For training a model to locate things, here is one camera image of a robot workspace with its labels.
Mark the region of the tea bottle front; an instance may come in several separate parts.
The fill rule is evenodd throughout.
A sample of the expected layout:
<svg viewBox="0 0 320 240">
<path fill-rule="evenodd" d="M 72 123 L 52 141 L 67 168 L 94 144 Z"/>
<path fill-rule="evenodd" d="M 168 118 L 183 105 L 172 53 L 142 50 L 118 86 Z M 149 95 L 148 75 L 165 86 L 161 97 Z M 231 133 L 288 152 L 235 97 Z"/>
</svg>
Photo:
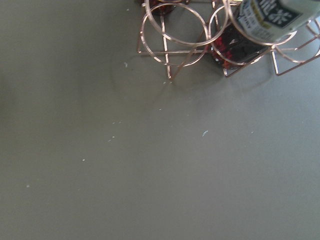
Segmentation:
<svg viewBox="0 0 320 240">
<path fill-rule="evenodd" d="M 214 62 L 236 69 L 319 15 L 318 0 L 244 0 L 211 46 Z"/>
</svg>

